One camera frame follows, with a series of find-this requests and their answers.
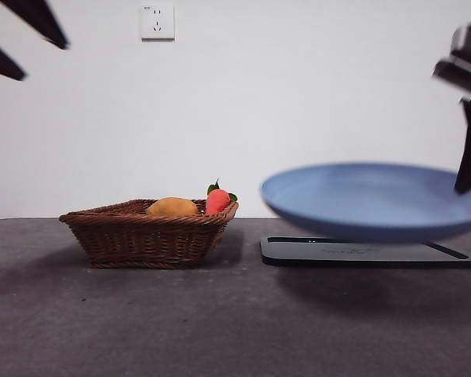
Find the black tray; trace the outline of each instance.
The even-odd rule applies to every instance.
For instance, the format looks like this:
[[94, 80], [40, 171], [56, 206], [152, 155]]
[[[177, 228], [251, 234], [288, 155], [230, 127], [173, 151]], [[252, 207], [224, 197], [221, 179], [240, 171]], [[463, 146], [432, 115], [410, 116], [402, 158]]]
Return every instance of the black tray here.
[[471, 254], [437, 243], [357, 243], [331, 238], [263, 237], [261, 258], [268, 265], [370, 268], [471, 268]]

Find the plastic plate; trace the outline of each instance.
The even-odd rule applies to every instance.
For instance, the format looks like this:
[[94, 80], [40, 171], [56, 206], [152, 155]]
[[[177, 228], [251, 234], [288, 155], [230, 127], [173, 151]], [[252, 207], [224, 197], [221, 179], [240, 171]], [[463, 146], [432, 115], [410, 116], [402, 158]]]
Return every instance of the plastic plate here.
[[340, 240], [423, 243], [471, 230], [471, 190], [456, 174], [428, 167], [339, 163], [287, 170], [261, 195], [294, 225]]

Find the artificial strawberry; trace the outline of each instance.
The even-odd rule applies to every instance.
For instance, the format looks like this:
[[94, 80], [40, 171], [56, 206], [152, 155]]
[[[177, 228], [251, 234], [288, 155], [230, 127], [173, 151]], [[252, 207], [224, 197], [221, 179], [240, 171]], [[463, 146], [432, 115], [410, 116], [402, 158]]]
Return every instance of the artificial strawberry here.
[[218, 180], [214, 185], [207, 189], [206, 211], [205, 214], [216, 214], [222, 212], [230, 201], [237, 201], [237, 196], [222, 190], [218, 185]]

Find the yellow fruit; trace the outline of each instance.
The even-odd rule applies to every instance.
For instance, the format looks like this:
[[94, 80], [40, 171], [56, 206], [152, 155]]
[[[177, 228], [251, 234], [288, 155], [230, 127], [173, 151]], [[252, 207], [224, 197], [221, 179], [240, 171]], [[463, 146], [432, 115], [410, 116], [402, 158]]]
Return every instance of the yellow fruit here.
[[188, 214], [198, 214], [199, 210], [191, 200], [169, 197], [157, 200], [145, 212], [155, 216], [185, 216]]

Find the power outlet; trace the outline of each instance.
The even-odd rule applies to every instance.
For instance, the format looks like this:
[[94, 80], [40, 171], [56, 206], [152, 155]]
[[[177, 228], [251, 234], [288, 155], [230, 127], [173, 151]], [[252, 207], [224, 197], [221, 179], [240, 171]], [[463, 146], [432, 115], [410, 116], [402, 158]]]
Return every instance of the power outlet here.
[[163, 2], [141, 6], [141, 40], [174, 39], [174, 6]]

